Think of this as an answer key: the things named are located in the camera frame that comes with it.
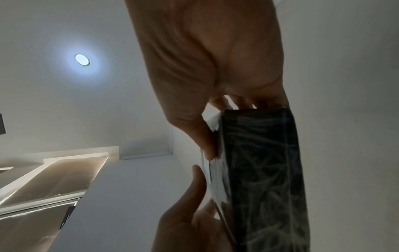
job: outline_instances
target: plastic wrap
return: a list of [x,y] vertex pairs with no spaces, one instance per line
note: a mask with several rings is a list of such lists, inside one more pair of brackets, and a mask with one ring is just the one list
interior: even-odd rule
[[298,136],[289,109],[226,110],[208,122],[217,157],[204,174],[237,252],[309,252]]

